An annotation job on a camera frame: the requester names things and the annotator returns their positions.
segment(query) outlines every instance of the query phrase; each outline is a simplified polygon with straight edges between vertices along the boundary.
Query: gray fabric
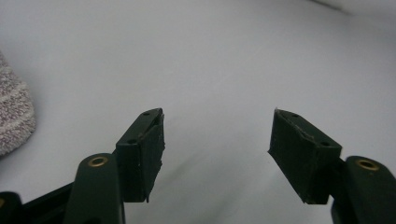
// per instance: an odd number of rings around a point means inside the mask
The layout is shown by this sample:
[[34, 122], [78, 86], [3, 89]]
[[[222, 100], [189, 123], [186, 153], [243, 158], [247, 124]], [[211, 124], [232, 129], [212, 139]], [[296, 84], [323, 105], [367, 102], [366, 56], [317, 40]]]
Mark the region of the gray fabric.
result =
[[35, 130], [35, 111], [26, 83], [0, 51], [0, 156], [22, 145]]

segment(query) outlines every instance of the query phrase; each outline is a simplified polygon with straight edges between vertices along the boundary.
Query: brass insert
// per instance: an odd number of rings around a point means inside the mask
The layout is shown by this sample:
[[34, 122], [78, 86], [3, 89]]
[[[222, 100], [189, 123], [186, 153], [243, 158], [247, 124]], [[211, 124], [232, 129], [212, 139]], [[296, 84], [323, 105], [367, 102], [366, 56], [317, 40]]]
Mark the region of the brass insert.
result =
[[6, 200], [0, 198], [0, 208], [6, 203]]
[[106, 162], [108, 162], [108, 158], [106, 157], [95, 157], [88, 162], [88, 165], [91, 167], [98, 167], [105, 165]]
[[371, 171], [377, 171], [379, 170], [379, 166], [377, 166], [375, 163], [372, 161], [367, 161], [367, 160], [358, 160], [356, 163], [361, 167], [366, 170], [371, 170]]

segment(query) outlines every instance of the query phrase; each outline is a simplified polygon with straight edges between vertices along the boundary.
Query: white table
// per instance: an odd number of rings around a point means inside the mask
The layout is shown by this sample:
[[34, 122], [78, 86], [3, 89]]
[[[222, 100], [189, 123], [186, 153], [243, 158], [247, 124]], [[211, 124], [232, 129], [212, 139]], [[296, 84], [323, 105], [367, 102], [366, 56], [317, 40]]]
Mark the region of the white table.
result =
[[301, 202], [269, 148], [276, 107], [396, 173], [396, 34], [310, 2], [0, 1], [0, 50], [37, 127], [0, 160], [29, 202], [111, 152], [162, 107], [166, 150], [128, 223], [332, 223]]

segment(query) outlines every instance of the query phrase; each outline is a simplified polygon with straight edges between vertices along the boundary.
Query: striped cloth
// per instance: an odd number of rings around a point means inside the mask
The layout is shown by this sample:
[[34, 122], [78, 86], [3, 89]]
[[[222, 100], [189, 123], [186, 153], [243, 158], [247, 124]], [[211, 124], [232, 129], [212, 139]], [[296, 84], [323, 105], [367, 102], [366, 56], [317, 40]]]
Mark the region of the striped cloth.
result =
[[35, 130], [35, 111], [26, 83], [0, 51], [0, 156], [22, 145]]

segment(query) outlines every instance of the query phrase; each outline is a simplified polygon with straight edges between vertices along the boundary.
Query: black bracket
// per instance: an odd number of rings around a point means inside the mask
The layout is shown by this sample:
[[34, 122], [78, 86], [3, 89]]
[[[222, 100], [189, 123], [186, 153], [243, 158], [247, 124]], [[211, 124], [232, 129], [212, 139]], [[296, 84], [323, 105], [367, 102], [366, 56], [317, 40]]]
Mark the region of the black bracket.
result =
[[300, 115], [277, 109], [268, 151], [304, 203], [334, 197], [337, 224], [391, 224], [396, 179], [386, 166], [363, 157], [342, 161], [342, 147]]
[[146, 111], [113, 154], [83, 160], [74, 183], [26, 204], [15, 192], [0, 192], [0, 223], [125, 223], [123, 203], [149, 201], [163, 150], [163, 110]]

